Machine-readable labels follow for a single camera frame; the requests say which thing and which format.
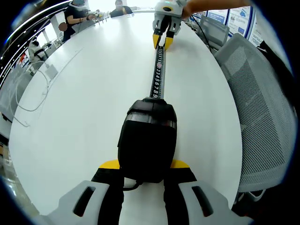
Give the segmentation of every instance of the office chair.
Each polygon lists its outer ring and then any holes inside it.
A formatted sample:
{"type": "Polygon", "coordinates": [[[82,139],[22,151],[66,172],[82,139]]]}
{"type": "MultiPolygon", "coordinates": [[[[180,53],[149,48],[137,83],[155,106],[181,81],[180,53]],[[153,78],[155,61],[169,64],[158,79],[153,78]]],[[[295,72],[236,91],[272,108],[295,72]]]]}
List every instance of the office chair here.
{"type": "MultiPolygon", "coordinates": [[[[226,43],[229,27],[222,24],[220,21],[201,16],[200,26],[208,39],[211,48],[215,49],[213,53],[218,51],[226,43]]],[[[200,29],[197,31],[197,35],[206,45],[208,45],[200,29]]]]}
{"type": "Polygon", "coordinates": [[[293,155],[298,120],[278,75],[240,34],[215,54],[239,114],[243,145],[239,192],[280,184],[293,155]]]}

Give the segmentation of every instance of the round table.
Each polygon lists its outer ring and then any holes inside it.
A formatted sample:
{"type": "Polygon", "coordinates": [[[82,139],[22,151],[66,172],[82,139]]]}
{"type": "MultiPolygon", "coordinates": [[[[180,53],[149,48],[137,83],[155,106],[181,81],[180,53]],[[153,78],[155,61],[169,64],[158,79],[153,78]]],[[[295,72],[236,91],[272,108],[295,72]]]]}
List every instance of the round table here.
{"type": "MultiPolygon", "coordinates": [[[[40,211],[98,167],[117,159],[121,127],[130,106],[150,94],[155,63],[154,14],[121,16],[67,41],[47,60],[59,74],[35,112],[17,109],[9,149],[20,182],[40,211]]],[[[45,80],[36,74],[20,104],[39,104],[45,80]]],[[[165,96],[178,119],[175,159],[198,180],[222,193],[231,208],[237,194],[242,143],[230,88],[213,55],[183,22],[166,53],[165,96]]],[[[167,224],[163,183],[125,192],[120,224],[167,224]]]]}

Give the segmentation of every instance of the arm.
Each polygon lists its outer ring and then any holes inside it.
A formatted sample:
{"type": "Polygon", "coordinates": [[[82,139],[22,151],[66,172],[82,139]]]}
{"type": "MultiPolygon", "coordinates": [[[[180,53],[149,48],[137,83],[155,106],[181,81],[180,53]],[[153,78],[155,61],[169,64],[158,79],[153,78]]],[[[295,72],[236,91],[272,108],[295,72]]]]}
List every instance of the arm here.
{"type": "Polygon", "coordinates": [[[239,8],[249,5],[247,0],[191,0],[184,8],[183,17],[206,10],[239,8]]]}
{"type": "Polygon", "coordinates": [[[67,17],[67,22],[69,24],[81,23],[81,22],[84,22],[84,21],[86,21],[86,17],[78,18],[78,19],[74,19],[72,15],[67,17]]]}

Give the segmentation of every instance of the floor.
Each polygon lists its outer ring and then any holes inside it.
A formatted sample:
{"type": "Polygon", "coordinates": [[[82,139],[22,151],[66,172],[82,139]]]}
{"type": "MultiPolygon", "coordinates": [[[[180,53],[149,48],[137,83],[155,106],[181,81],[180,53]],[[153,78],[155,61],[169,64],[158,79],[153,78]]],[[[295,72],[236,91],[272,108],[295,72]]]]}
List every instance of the floor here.
{"type": "Polygon", "coordinates": [[[15,173],[7,146],[0,146],[0,176],[7,184],[7,188],[13,198],[16,200],[20,208],[27,214],[27,216],[30,218],[37,216],[39,212],[26,195],[15,173]]]}

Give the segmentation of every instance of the hand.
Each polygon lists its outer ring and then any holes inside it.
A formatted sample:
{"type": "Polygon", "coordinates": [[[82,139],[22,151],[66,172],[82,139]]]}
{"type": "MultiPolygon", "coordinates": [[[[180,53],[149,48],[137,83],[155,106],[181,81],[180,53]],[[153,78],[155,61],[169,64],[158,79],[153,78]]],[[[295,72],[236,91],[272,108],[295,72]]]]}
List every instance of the hand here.
{"type": "Polygon", "coordinates": [[[183,12],[182,12],[182,18],[183,19],[186,19],[186,18],[189,18],[191,15],[192,15],[192,10],[190,8],[189,5],[186,5],[184,8],[183,8],[183,12]]]}
{"type": "Polygon", "coordinates": [[[96,16],[95,15],[89,15],[88,18],[89,18],[89,20],[94,20],[96,18],[96,16]]]}

